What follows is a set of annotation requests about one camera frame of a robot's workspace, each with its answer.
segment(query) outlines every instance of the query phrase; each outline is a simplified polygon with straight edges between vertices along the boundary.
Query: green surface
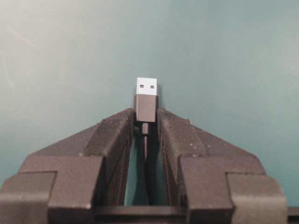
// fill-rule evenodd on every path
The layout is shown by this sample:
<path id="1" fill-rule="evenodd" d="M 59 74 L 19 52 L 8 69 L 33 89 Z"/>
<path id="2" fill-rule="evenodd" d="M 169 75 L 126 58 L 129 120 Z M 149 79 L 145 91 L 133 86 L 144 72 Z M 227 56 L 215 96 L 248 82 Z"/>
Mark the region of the green surface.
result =
<path id="1" fill-rule="evenodd" d="M 160 104 L 259 156 L 299 206 L 299 1 L 0 0 L 0 182 L 25 156 Z"/>

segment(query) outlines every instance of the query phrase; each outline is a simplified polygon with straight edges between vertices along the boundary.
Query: usb connector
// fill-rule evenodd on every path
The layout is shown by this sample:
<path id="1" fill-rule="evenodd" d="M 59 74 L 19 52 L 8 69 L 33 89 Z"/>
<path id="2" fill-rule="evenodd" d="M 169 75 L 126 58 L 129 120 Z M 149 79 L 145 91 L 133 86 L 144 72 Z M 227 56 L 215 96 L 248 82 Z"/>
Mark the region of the usb connector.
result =
<path id="1" fill-rule="evenodd" d="M 157 79 L 137 78 L 137 90 L 135 95 L 136 122 L 155 122 L 157 103 Z"/>
<path id="2" fill-rule="evenodd" d="M 157 95 L 156 78 L 137 78 L 136 94 Z"/>

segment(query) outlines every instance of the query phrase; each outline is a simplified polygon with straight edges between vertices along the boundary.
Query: cable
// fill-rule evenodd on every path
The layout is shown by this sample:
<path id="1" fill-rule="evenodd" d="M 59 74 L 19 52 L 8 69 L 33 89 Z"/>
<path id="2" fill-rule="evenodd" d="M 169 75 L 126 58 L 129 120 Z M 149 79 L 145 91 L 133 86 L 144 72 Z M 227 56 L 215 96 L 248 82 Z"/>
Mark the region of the cable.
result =
<path id="1" fill-rule="evenodd" d="M 142 163 L 145 187 L 147 191 L 149 204 L 152 204 L 150 192 L 150 169 L 148 163 L 149 156 L 149 138 L 151 124 L 155 123 L 157 118 L 157 79 L 155 78 L 137 78 L 137 90 L 135 95 L 135 121 L 140 127 L 142 135 Z"/>

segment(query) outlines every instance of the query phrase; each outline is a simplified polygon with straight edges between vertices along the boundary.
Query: scratch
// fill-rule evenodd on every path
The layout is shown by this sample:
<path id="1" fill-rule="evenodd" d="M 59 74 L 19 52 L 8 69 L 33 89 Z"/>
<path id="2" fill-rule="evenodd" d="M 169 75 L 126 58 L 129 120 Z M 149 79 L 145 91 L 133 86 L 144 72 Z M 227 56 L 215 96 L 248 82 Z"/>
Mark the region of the scratch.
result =
<path id="1" fill-rule="evenodd" d="M 22 42 L 26 43 L 33 49 L 41 52 L 41 50 L 36 46 L 34 43 L 32 43 L 30 40 L 24 38 L 21 34 L 17 33 L 15 30 L 11 29 L 10 27 L 6 27 L 6 29 L 9 31 L 10 34 L 12 34 L 15 38 L 21 40 Z"/>
<path id="2" fill-rule="evenodd" d="M 4 75 L 5 75 L 5 77 L 6 77 L 6 80 L 7 80 L 7 82 L 8 82 L 8 85 L 9 85 L 10 88 L 12 89 L 12 91 L 13 91 L 13 95 L 14 95 L 14 97 L 15 97 L 15 87 L 14 87 L 14 83 L 11 81 L 11 79 L 10 79 L 9 76 L 8 76 L 7 66 L 6 66 L 6 59 L 5 59 L 5 57 L 4 57 L 4 55 L 3 55 L 2 52 L 0 52 L 0 58 L 1 58 L 1 60 L 2 60 L 2 64 L 3 64 Z"/>

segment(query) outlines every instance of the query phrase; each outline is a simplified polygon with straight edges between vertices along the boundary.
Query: teal background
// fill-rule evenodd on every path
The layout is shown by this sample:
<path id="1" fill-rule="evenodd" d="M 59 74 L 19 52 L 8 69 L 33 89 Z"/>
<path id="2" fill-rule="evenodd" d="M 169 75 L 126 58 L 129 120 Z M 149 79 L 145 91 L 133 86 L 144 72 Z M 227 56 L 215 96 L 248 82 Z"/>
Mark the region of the teal background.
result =
<path id="1" fill-rule="evenodd" d="M 296 0 L 0 0 L 0 183 L 156 77 L 161 106 L 259 156 L 299 206 L 298 59 Z"/>

